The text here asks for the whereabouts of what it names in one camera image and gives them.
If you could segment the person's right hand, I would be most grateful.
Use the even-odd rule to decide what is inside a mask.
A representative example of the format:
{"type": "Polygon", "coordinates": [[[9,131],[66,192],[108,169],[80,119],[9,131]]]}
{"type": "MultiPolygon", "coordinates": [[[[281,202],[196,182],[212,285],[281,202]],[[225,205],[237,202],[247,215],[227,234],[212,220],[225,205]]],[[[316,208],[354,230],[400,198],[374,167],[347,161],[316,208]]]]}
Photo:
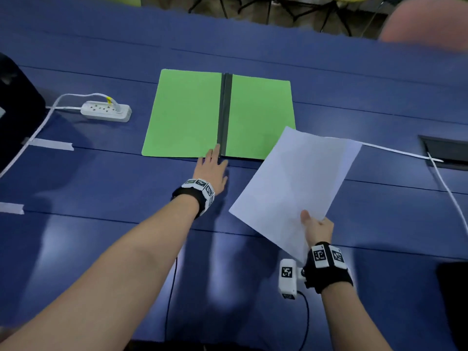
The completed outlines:
{"type": "Polygon", "coordinates": [[[316,246],[319,243],[332,243],[332,233],[334,223],[328,218],[318,220],[313,218],[313,228],[305,230],[305,238],[309,248],[316,246]]]}

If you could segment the person's left hand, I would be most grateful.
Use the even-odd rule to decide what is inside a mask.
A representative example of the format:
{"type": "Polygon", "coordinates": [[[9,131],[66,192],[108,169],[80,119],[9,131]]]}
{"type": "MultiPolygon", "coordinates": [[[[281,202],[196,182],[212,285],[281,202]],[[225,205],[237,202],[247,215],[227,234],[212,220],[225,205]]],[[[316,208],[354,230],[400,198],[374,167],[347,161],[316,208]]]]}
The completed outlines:
{"type": "Polygon", "coordinates": [[[209,182],[215,191],[215,195],[220,195],[225,188],[227,176],[226,168],[199,168],[199,158],[196,162],[193,179],[203,179],[209,182]]]}

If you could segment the white paper sheet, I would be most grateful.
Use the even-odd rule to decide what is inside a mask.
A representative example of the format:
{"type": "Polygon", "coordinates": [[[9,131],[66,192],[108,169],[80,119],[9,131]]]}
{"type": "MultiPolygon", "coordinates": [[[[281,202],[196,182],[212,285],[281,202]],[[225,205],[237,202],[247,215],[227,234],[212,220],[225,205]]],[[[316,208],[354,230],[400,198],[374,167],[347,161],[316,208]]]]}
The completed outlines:
{"type": "Polygon", "coordinates": [[[362,144],[285,127],[229,212],[301,263],[308,247],[300,213],[323,220],[362,144]]]}

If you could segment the green folder with black spine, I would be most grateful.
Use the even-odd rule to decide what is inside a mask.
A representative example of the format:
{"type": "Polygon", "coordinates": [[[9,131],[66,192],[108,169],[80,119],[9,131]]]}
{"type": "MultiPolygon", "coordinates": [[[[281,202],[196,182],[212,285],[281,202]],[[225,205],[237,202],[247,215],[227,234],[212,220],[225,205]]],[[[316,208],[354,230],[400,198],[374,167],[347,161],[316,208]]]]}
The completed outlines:
{"type": "Polygon", "coordinates": [[[161,71],[144,140],[147,157],[264,160],[295,129],[289,81],[220,72],[161,71]]]}

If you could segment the person's right forearm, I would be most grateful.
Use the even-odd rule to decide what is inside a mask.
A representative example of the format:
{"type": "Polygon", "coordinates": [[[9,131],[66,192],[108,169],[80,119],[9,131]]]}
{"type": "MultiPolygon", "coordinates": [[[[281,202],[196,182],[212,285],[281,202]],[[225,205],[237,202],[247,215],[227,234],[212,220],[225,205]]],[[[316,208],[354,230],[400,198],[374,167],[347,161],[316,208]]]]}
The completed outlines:
{"type": "Polygon", "coordinates": [[[333,283],[321,297],[334,351],[393,351],[350,283],[333,283]]]}

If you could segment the person's left forearm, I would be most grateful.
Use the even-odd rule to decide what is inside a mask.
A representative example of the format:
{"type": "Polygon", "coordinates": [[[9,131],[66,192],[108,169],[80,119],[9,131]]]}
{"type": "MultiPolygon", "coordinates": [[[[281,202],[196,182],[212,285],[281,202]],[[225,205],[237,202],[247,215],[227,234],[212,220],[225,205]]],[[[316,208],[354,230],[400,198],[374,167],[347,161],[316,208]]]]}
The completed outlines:
{"type": "Polygon", "coordinates": [[[198,214],[180,195],[112,246],[0,351],[122,351],[157,299],[198,214]]]}

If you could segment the black left wrist tracker band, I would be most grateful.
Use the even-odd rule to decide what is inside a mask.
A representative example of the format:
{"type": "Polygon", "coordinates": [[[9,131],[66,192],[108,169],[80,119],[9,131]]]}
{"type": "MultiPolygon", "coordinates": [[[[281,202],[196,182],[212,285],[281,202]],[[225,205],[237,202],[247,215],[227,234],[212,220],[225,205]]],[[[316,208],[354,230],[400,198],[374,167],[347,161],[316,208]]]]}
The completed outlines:
{"type": "Polygon", "coordinates": [[[190,195],[198,202],[198,213],[195,219],[203,215],[213,204],[215,199],[215,191],[213,186],[203,179],[189,179],[173,193],[171,200],[174,200],[180,195],[190,195]]]}

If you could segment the black wrist tracker band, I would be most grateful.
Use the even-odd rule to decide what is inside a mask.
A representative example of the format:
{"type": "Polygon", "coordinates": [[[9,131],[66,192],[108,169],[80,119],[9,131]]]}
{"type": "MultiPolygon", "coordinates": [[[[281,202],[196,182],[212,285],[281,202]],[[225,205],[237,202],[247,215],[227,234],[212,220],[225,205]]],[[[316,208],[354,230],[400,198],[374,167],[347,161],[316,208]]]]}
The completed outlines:
{"type": "Polygon", "coordinates": [[[198,213],[195,219],[203,215],[213,204],[215,199],[215,191],[213,186],[203,179],[189,179],[173,193],[171,200],[174,200],[180,195],[190,195],[198,202],[198,213]]]}
{"type": "Polygon", "coordinates": [[[310,248],[302,275],[305,277],[305,287],[313,288],[317,294],[338,282],[354,286],[352,273],[341,250],[328,242],[318,242],[310,248]]]}

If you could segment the black right wrist tracker band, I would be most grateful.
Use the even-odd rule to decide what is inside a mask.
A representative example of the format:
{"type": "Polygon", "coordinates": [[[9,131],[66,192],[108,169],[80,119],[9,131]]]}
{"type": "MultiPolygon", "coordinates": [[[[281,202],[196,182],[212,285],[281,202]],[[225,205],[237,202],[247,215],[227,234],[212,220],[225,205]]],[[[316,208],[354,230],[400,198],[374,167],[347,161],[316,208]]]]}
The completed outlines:
{"type": "Polygon", "coordinates": [[[318,242],[310,248],[302,275],[305,277],[305,287],[313,288],[317,294],[338,282],[354,286],[352,273],[341,250],[328,242],[318,242]]]}

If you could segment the white power strip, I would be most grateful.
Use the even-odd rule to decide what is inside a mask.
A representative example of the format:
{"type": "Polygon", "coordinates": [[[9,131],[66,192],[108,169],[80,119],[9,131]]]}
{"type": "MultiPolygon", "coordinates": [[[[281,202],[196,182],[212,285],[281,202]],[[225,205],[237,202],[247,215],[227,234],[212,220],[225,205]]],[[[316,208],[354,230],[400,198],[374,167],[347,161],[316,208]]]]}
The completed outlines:
{"type": "Polygon", "coordinates": [[[80,113],[88,119],[126,123],[130,120],[132,110],[128,105],[114,105],[100,101],[86,101],[80,113]]]}

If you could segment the black tripod legs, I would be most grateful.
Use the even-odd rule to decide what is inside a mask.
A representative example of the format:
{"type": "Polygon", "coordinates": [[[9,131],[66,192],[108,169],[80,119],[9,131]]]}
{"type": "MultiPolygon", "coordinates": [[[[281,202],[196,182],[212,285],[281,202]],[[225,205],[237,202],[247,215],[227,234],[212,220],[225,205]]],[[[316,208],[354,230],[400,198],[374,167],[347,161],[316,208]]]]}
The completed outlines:
{"type": "Polygon", "coordinates": [[[325,0],[321,4],[298,0],[194,0],[187,12],[353,36],[348,4],[338,0],[325,0]]]}

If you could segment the black device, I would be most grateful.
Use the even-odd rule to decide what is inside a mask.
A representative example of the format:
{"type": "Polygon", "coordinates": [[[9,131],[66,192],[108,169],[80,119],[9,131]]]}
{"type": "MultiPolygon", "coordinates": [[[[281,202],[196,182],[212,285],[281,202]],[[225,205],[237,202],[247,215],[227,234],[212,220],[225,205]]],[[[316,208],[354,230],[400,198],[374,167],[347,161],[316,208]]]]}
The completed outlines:
{"type": "Polygon", "coordinates": [[[45,100],[15,62],[0,52],[0,172],[46,117],[45,100]]]}

